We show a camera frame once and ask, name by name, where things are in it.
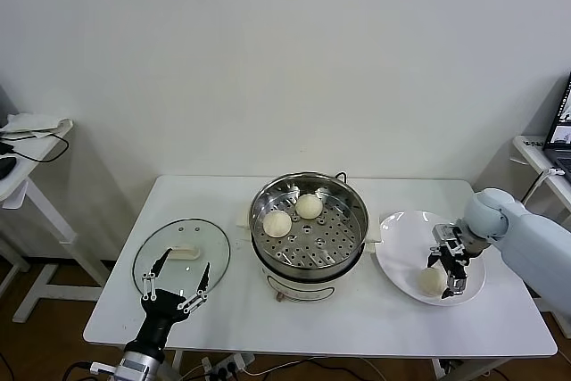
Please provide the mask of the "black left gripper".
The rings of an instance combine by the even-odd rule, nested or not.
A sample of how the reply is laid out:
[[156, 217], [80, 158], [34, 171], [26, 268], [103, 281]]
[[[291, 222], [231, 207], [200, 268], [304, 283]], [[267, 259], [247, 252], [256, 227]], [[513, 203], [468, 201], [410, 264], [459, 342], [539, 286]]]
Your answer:
[[210, 281], [208, 262], [200, 282], [188, 298], [162, 289], [156, 290], [156, 279], [169, 258], [171, 249], [168, 248], [156, 260], [153, 266], [142, 274], [141, 306], [145, 319], [138, 330], [137, 336], [126, 344], [125, 352], [138, 352], [143, 355], [163, 355], [167, 339], [173, 325], [188, 318], [185, 313], [192, 313], [207, 301], [207, 290]]

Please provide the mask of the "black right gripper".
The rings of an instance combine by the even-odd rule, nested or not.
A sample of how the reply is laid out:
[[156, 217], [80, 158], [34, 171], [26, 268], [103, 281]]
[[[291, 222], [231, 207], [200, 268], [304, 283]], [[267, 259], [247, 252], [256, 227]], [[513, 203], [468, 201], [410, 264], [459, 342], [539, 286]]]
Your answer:
[[469, 263], [469, 259], [466, 259], [463, 253], [452, 254], [445, 246], [441, 246], [440, 248], [438, 246], [431, 247], [426, 266], [432, 268], [439, 260], [448, 275], [446, 288], [441, 294], [441, 298], [447, 299], [462, 295], [467, 283], [468, 276], [465, 271], [465, 266]]

